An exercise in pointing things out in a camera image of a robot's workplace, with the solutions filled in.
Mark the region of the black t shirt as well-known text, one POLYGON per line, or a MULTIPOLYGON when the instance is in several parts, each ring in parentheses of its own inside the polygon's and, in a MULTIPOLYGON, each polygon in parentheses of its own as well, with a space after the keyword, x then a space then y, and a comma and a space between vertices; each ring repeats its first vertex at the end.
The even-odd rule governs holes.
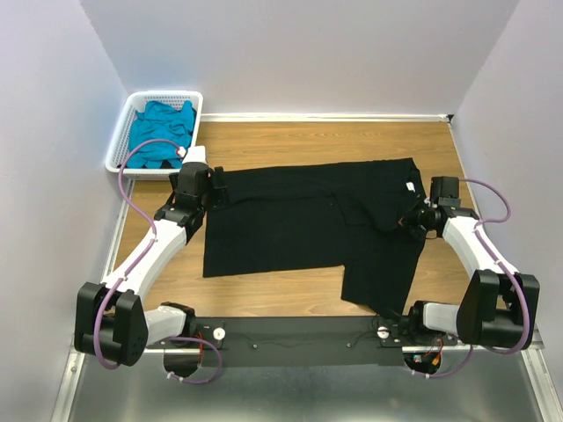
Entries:
POLYGON ((411 158, 228 171, 208 213, 205 277, 342 266, 344 301, 393 318, 423 237, 400 225, 424 187, 411 158))

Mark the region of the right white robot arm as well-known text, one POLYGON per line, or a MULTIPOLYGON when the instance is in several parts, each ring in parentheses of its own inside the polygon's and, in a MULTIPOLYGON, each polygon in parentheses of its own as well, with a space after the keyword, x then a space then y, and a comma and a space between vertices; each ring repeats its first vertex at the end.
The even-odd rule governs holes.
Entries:
POLYGON ((406 337, 417 345, 446 334, 500 354, 520 352, 533 339, 540 286, 500 253, 485 232, 490 221, 459 197, 461 179, 434 177, 430 194, 419 200, 400 225, 420 238, 430 231, 457 254, 469 276, 460 304, 417 301, 405 322, 406 337))

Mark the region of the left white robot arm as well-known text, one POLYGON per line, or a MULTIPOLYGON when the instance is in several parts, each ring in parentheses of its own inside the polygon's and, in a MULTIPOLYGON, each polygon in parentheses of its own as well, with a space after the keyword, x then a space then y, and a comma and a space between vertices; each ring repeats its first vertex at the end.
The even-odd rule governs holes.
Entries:
POLYGON ((146 346, 169 340, 188 346, 196 331, 192 308, 165 302, 144 308, 145 298, 171 259, 192 239, 205 214, 228 205, 223 168, 183 164, 171 176, 172 193, 157 210, 149 231, 128 258, 101 282, 77 293, 74 347, 107 368, 131 367, 146 346))

